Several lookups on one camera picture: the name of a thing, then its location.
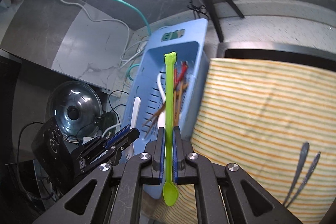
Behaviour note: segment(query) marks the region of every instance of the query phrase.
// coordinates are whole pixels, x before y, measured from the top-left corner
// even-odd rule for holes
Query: striped cloth
[[[289,210],[319,223],[336,197],[336,73],[263,60],[212,59],[191,139],[212,162],[238,163],[281,203],[304,142],[310,151],[300,183],[318,151],[320,161]],[[172,207],[160,200],[153,217],[197,223],[194,188],[179,186]]]

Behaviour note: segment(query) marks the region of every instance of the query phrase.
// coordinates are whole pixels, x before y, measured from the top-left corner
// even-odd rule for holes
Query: pot lid
[[[63,139],[76,143],[97,132],[94,122],[96,117],[102,116],[102,106],[89,85],[69,81],[58,86],[50,96],[48,114],[55,116]]]

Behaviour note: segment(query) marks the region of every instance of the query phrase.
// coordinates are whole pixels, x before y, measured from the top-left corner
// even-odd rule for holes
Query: triangular cutout
[[[64,204],[64,208],[80,216],[83,215],[96,185],[97,180],[91,180]]]
[[[261,195],[248,181],[242,180],[241,186],[244,190],[254,216],[261,216],[273,209],[272,204],[266,200],[266,198]]]

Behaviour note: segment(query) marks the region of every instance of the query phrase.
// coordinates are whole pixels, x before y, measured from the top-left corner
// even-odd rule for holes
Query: green spoon
[[[173,206],[179,197],[179,190],[171,180],[173,166],[173,95],[174,95],[174,64],[176,53],[165,54],[166,63],[166,182],[163,185],[163,198],[168,206]]]

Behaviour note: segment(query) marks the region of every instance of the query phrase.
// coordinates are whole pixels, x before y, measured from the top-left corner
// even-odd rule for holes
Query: silver bolt
[[[101,171],[107,171],[108,169],[110,169],[110,165],[109,164],[101,164],[101,165],[99,165],[99,169]]]
[[[142,159],[142,160],[147,160],[147,159],[149,159],[150,156],[151,156],[151,155],[149,155],[149,154],[146,153],[146,152],[141,153],[141,154],[139,155],[140,159]]]
[[[195,152],[191,152],[188,154],[188,158],[191,160],[196,160],[198,158],[198,154]]]
[[[238,164],[229,164],[227,167],[228,167],[229,170],[232,171],[232,172],[237,171],[237,170],[239,169]]]

